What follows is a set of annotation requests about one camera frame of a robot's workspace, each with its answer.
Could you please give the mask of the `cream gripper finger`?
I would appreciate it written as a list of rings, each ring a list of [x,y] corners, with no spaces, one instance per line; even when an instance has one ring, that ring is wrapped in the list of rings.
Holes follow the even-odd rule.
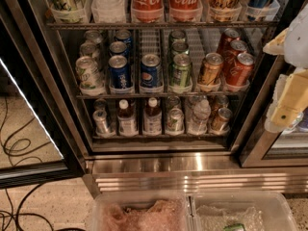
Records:
[[[281,74],[276,82],[270,122],[288,127],[308,107],[308,69],[297,68],[289,76]]]
[[[287,35],[288,29],[284,29],[274,39],[268,42],[263,47],[263,52],[270,55],[283,55],[284,54],[284,41]]]

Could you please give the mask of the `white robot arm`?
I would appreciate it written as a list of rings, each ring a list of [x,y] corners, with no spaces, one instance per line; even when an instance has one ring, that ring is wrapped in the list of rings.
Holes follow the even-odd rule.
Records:
[[[265,129],[282,132],[308,107],[308,5],[288,28],[263,47],[270,55],[281,55],[295,67],[289,76],[280,74],[266,114]]]

